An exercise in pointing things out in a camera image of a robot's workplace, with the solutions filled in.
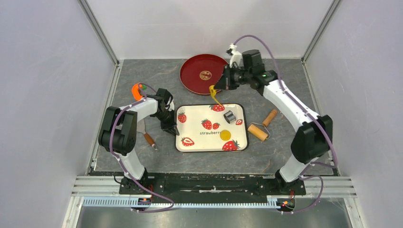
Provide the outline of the yellow dough scrap strip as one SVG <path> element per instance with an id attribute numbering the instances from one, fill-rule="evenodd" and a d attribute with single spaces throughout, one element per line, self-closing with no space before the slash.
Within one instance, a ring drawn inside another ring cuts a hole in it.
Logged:
<path id="1" fill-rule="evenodd" d="M 219 105 L 222 106 L 222 104 L 217 100 L 216 98 L 216 94 L 217 94 L 217 89 L 215 89 L 214 85 L 209 86 L 209 92 L 210 92 L 210 96 L 211 98 Z"/>

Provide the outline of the red round plate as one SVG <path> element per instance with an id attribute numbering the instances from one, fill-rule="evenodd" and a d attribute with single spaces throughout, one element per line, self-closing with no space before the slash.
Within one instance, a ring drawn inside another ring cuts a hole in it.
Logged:
<path id="1" fill-rule="evenodd" d="M 209 95 L 223 73 L 227 61 L 217 55 L 200 54 L 186 60 L 180 69 L 182 85 L 197 95 Z"/>

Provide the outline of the white strawberry tray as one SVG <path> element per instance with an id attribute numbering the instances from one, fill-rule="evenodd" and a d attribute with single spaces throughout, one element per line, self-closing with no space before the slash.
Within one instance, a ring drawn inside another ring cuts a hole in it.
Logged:
<path id="1" fill-rule="evenodd" d="M 237 120 L 228 124 L 223 115 L 232 111 Z M 182 105 L 177 109 L 175 147 L 187 152 L 232 152 L 243 151 L 249 146 L 246 115 L 240 104 L 195 104 Z M 231 139 L 223 141 L 220 132 L 228 130 Z"/>

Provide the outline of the metal scraper wooden handle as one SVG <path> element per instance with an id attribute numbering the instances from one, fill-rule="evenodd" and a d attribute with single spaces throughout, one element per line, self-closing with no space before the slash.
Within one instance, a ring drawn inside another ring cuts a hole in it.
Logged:
<path id="1" fill-rule="evenodd" d="M 153 138 L 146 132 L 146 127 L 145 127 L 145 121 L 144 119 L 140 120 L 137 122 L 137 132 L 141 133 L 143 135 L 143 137 L 145 138 L 145 140 L 147 141 L 147 143 L 154 149 L 154 150 L 158 150 L 158 147 L 155 143 L 155 141 L 153 140 Z"/>

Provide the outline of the small metal ring cutter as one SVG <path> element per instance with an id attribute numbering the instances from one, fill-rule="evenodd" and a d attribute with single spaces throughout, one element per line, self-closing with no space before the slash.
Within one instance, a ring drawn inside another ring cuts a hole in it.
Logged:
<path id="1" fill-rule="evenodd" d="M 231 124 L 237 120 L 235 114 L 232 111 L 227 111 L 224 115 L 224 120 L 228 123 Z"/>

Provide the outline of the wooden dough roller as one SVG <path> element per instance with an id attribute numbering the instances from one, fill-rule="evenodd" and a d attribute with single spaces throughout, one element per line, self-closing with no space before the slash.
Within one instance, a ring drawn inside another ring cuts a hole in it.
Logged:
<path id="1" fill-rule="evenodd" d="M 276 109 L 271 110 L 268 116 L 262 121 L 262 123 L 252 122 L 247 128 L 248 132 L 261 141 L 268 140 L 271 137 L 268 126 L 277 114 L 278 111 Z"/>

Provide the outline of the yellow dough ball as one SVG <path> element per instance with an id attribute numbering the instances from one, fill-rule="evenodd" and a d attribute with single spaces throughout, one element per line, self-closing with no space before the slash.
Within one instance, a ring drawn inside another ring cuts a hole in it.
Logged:
<path id="1" fill-rule="evenodd" d="M 220 138 L 223 141 L 228 141 L 231 139 L 231 133 L 228 130 L 223 130 L 220 132 Z"/>

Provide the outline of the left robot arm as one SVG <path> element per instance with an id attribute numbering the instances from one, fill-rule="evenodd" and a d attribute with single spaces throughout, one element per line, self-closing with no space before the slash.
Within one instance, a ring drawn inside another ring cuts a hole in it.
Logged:
<path id="1" fill-rule="evenodd" d="M 173 96 L 163 88 L 154 95 L 146 95 L 132 104 L 106 109 L 98 136 L 98 144 L 110 152 L 124 171 L 124 176 L 133 179 L 131 188 L 138 194 L 148 191 L 149 181 L 143 175 L 145 167 L 134 151 L 137 124 L 146 117 L 160 121 L 161 130 L 179 135 L 177 129 Z"/>

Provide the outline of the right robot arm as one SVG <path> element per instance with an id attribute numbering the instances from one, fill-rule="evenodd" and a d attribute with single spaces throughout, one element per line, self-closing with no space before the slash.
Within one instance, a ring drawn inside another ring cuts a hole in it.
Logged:
<path id="1" fill-rule="evenodd" d="M 277 192 L 286 194 L 293 189 L 306 167 L 332 149 L 333 121 L 320 116 L 304 105 L 285 85 L 274 70 L 267 70 L 257 49 L 240 53 L 231 46 L 229 64 L 223 68 L 215 90 L 235 90 L 249 85 L 262 97 L 272 102 L 288 119 L 296 131 L 291 143 L 291 156 L 276 173 L 274 186 Z"/>

